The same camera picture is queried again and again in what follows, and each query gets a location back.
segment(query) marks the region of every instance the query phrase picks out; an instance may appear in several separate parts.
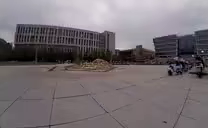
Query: cloud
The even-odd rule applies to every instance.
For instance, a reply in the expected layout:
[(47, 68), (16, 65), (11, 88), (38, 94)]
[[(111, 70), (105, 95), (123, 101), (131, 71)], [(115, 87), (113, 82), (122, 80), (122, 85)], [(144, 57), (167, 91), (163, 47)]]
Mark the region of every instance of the cloud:
[(0, 37), (14, 40), (18, 23), (116, 32), (116, 47), (208, 28), (208, 0), (0, 0)]

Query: building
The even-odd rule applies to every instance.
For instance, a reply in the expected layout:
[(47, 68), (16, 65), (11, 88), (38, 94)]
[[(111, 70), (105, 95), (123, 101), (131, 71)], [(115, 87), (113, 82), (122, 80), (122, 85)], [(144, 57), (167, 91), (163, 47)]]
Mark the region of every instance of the building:
[(190, 58), (196, 54), (196, 41), (194, 35), (184, 35), (179, 37), (178, 56)]
[(178, 56), (178, 39), (177, 35), (154, 38), (155, 56), (158, 58), (172, 58)]
[(197, 55), (208, 56), (208, 30), (195, 32)]
[(85, 55), (94, 51), (115, 53), (115, 33), (103, 33), (49, 25), (18, 24), (16, 48), (31, 47), (47, 51), (77, 52)]
[(145, 62), (154, 58), (155, 53), (143, 48), (142, 45), (137, 45), (136, 48), (121, 50), (118, 54), (122, 61)]

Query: motorcycle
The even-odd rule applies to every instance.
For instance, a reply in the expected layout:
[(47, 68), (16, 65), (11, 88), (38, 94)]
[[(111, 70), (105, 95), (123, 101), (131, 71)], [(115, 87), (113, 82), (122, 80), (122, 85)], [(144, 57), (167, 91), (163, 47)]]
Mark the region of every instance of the motorcycle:
[(174, 73), (176, 73), (176, 75), (182, 75), (183, 74), (181, 65), (176, 65), (176, 64), (169, 65), (168, 75), (172, 76)]

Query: ground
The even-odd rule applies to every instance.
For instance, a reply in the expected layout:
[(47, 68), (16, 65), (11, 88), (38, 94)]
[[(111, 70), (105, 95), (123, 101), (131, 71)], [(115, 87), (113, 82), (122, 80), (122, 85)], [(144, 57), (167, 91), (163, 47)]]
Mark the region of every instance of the ground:
[(208, 78), (165, 66), (106, 73), (0, 66), (2, 128), (208, 128)]

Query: building facade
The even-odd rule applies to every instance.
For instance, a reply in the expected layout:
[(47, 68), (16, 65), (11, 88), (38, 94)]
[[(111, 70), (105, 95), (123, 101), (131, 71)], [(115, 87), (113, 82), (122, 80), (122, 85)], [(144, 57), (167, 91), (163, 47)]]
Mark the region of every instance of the building facade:
[(14, 44), (16, 48), (55, 49), (62, 52), (77, 52), (82, 55), (94, 51), (115, 53), (115, 33), (103, 33), (49, 25), (18, 24)]
[(196, 40), (194, 35), (180, 36), (178, 43), (178, 56), (190, 58), (196, 54)]
[(195, 32), (197, 55), (208, 56), (208, 30)]
[(155, 56), (158, 58), (172, 58), (178, 56), (178, 39), (177, 35), (154, 38)]

